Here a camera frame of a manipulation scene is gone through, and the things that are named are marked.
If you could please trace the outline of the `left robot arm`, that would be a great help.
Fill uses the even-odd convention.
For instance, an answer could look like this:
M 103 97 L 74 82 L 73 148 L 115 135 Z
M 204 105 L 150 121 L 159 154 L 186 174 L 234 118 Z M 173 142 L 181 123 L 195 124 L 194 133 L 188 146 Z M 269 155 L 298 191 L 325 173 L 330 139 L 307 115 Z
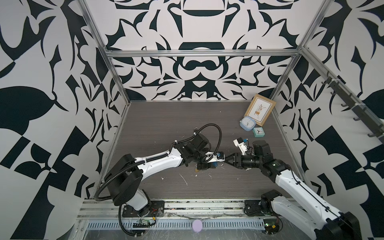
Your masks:
M 202 134 L 208 127 L 214 127 L 219 132 L 214 150 L 211 150 L 209 140 Z M 124 155 L 105 175 L 104 183 L 94 194 L 94 200 L 112 200 L 115 206 L 127 205 L 140 216 L 144 216 L 150 212 L 152 203 L 148 194 L 139 188 L 141 182 L 167 169 L 187 167 L 191 163 L 208 168 L 212 163 L 224 161 L 224 154 L 219 152 L 222 136 L 221 128 L 210 123 L 195 129 L 191 137 L 174 141 L 168 150 L 159 154 L 141 158 L 134 158 L 131 154 Z

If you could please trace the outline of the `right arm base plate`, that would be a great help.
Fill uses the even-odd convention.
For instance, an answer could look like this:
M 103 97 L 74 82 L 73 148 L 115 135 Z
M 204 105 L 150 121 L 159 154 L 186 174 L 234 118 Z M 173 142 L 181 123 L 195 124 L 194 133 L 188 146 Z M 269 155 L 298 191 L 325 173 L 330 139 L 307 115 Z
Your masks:
M 244 213 L 249 217 L 271 215 L 265 200 L 245 200 L 244 204 Z

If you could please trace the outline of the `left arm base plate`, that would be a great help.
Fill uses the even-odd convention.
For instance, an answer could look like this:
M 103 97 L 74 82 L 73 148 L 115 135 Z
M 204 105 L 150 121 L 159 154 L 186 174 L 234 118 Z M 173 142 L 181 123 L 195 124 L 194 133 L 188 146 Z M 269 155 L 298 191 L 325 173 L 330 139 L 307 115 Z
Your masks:
M 135 210 L 132 206 L 124 205 L 122 216 L 124 218 L 152 217 L 157 213 L 162 214 L 164 207 L 165 201 L 152 201 L 139 211 Z

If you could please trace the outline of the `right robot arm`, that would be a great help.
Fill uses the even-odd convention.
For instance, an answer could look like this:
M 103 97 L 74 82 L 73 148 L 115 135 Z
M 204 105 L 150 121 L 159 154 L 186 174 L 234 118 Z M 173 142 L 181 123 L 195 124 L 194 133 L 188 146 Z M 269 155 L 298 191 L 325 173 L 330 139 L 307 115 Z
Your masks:
M 260 169 L 262 174 L 284 189 L 298 204 L 293 205 L 280 192 L 271 190 L 262 195 L 260 209 L 267 215 L 280 215 L 312 240 L 360 240 L 359 220 L 350 212 L 332 206 L 294 173 L 285 162 L 274 158 L 266 141 L 254 141 L 248 147 L 243 139 L 234 141 L 241 151 L 226 157 L 237 169 Z

